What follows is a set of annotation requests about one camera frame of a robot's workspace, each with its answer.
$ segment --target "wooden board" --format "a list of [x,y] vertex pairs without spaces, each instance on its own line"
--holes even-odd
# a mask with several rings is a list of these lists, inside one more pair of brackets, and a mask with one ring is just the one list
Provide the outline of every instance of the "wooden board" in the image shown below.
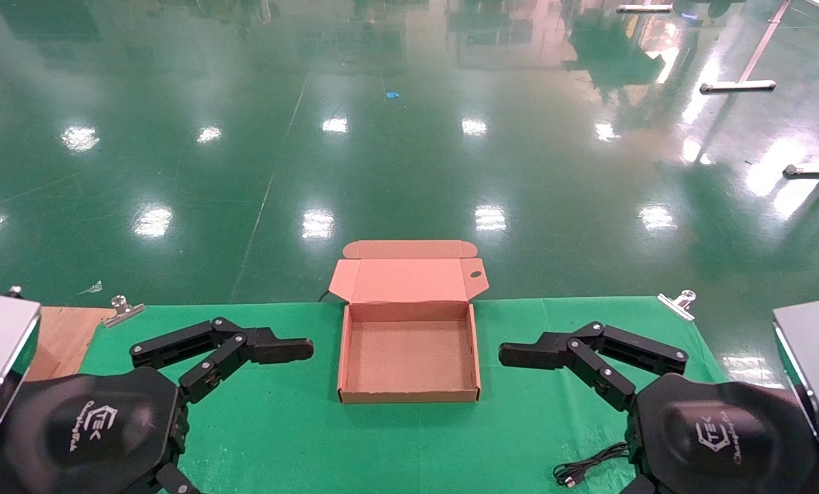
[[26,379],[42,381],[77,373],[95,329],[116,313],[94,307],[43,307],[40,340]]

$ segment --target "green tablecloth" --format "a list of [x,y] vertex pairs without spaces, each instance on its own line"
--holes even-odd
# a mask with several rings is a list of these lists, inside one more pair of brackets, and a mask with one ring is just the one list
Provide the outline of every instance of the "green tablecloth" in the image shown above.
[[[98,329],[83,373],[122,373],[138,341],[224,316],[269,326],[280,338],[309,337],[311,360],[246,364],[192,405],[180,467],[209,494],[553,493],[557,463],[623,440],[625,414],[610,409],[569,371],[503,368],[498,345],[590,321],[687,351],[686,375],[725,378],[692,323],[655,297],[475,301],[482,395],[478,403],[340,404],[335,392],[341,304],[148,307]],[[165,370],[174,379],[189,366]],[[638,387],[653,376],[615,365]],[[632,478],[624,460],[595,469],[575,493],[617,494]]]

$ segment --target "table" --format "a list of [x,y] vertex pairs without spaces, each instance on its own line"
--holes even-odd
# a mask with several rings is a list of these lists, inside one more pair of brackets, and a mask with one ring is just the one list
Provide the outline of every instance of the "table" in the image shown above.
[[[623,440],[626,418],[569,371],[500,365],[500,343],[532,342],[542,331],[606,322],[685,350],[691,379],[725,381],[695,325],[656,297],[473,305],[482,376],[478,403],[339,403],[341,304],[148,306],[113,329],[99,326],[82,372],[126,372],[132,344],[217,316],[245,327],[270,326],[280,338],[312,338],[311,360],[245,365],[190,406],[192,428],[180,467],[212,494],[549,494],[556,489],[551,469],[557,463],[581,460]],[[164,373],[176,379],[191,365],[183,362]],[[654,378],[620,363],[615,368],[639,386]],[[628,463],[614,460],[573,492],[616,494],[633,476]]]

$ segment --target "metal clamp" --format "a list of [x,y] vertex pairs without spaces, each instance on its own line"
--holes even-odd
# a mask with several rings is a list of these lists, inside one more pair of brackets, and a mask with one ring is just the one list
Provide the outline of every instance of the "metal clamp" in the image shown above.
[[682,291],[680,295],[675,297],[675,300],[666,297],[664,294],[656,295],[664,306],[672,309],[677,315],[681,316],[685,321],[692,321],[695,317],[689,313],[689,304],[695,300],[695,292],[692,290]]
[[132,306],[132,304],[127,303],[126,295],[117,295],[113,297],[111,299],[111,306],[113,306],[113,309],[117,310],[117,315],[104,321],[104,325],[107,326],[108,328],[112,328],[113,326],[118,325],[118,323],[123,322],[124,320],[129,319],[130,317],[139,315],[141,312],[143,312],[143,309],[145,309],[143,303],[139,303],[135,306]]
[[667,14],[673,10],[672,4],[654,5],[653,0],[644,0],[641,5],[623,4],[616,11],[624,14]]

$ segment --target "cardboard box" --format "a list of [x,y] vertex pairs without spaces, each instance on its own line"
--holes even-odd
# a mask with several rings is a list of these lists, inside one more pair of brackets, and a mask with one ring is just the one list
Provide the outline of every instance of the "cardboard box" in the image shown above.
[[488,288],[473,244],[362,240],[330,282],[346,300],[339,357],[343,403],[478,401],[476,323],[469,300]]

